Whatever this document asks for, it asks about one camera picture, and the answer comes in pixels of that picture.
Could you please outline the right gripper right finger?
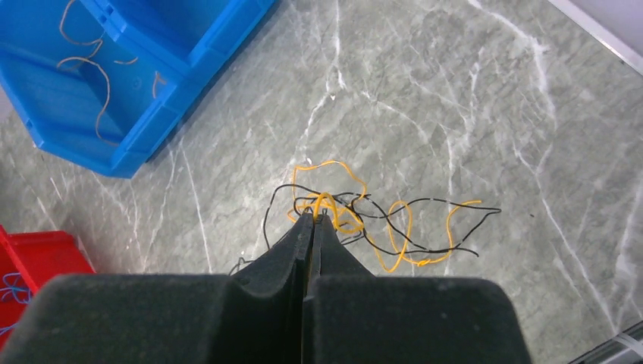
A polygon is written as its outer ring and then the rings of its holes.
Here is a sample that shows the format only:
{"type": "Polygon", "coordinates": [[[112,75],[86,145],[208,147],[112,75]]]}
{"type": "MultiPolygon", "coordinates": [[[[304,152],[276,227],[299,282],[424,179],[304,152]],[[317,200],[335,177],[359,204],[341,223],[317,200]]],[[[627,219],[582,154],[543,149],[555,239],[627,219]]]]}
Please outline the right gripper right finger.
{"type": "Polygon", "coordinates": [[[482,278],[378,277],[314,220],[304,363],[529,363],[509,297],[482,278]]]}

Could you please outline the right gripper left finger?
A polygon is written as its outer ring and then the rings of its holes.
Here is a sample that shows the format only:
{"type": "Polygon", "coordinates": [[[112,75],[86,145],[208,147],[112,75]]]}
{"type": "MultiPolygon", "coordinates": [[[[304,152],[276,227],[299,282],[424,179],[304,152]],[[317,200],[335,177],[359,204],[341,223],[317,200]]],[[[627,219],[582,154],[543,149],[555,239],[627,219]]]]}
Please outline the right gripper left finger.
{"type": "Polygon", "coordinates": [[[305,363],[310,214],[234,275],[61,275],[3,363],[305,363]]]}

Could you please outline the red plastic bin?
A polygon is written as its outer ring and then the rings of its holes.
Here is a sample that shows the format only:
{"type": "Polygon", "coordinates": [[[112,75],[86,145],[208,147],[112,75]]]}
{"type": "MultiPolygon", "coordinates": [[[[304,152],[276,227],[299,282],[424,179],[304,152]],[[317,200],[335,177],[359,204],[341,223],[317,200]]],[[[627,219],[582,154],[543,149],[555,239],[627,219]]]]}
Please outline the red plastic bin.
{"type": "Polygon", "coordinates": [[[1,345],[37,292],[57,275],[95,271],[64,231],[9,234],[1,229],[1,345]]]}

